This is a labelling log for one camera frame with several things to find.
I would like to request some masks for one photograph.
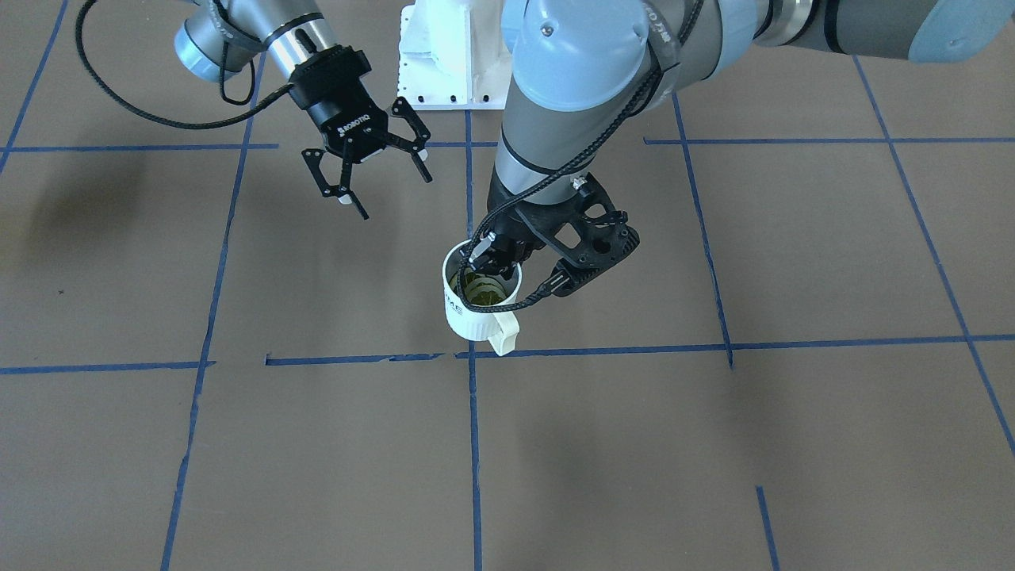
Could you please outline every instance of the white mug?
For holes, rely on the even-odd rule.
[[[451,329],[460,338],[470,342],[489,342],[490,346],[493,347],[493,352],[502,357],[515,351],[515,340],[519,334],[518,319],[515,318],[515,314],[511,312],[476,313],[469,311],[451,285],[452,278],[458,273],[459,264],[462,262],[460,249],[466,243],[468,240],[455,245],[448,252],[441,271],[448,326],[451,326]],[[511,279],[504,279],[499,275],[482,276],[471,282],[469,288],[477,288],[479,291],[490,290],[493,285],[492,281],[499,284],[499,290],[503,293],[511,292],[504,301],[496,305],[505,306],[515,303],[515,300],[518,299],[518,293],[522,289],[522,266],[515,268],[515,275]]]

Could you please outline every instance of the gray surface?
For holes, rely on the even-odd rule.
[[[322,4],[387,105],[401,2]],[[520,314],[529,353],[477,344],[472,366],[436,283],[468,171],[476,221],[493,158],[463,147],[463,114],[425,116],[456,143],[430,152],[432,185],[401,153],[356,169],[364,222],[318,196],[298,152],[319,136],[280,102],[254,122],[279,148],[246,153],[227,233],[238,149],[25,152],[244,140],[107,100],[73,53],[77,5],[0,171],[0,569],[159,569],[166,553],[174,571],[444,571],[479,552],[493,570],[768,569],[755,487],[788,571],[1015,560],[998,417],[1015,415],[1012,142],[896,145],[970,335],[1008,340],[976,338],[987,377],[884,142],[690,145],[729,335],[756,344],[733,346],[731,370],[683,149],[641,143],[679,139],[671,105],[594,168],[639,249]],[[58,10],[0,3],[0,140]],[[120,10],[100,2],[89,24],[111,82],[175,117],[234,112],[175,61],[185,3]],[[862,60],[891,134],[1015,137],[1013,33],[956,66]],[[265,89],[280,81],[269,67]],[[803,50],[754,49],[681,102],[692,139],[882,136],[854,62]],[[498,120],[473,114],[472,139]],[[130,371],[149,367],[178,370]]]

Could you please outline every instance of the mug handle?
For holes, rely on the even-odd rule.
[[[518,318],[514,313],[494,313],[493,317],[497,319],[500,331],[490,337],[490,345],[493,347],[493,353],[503,357],[515,351],[515,340],[518,339],[520,332]]]

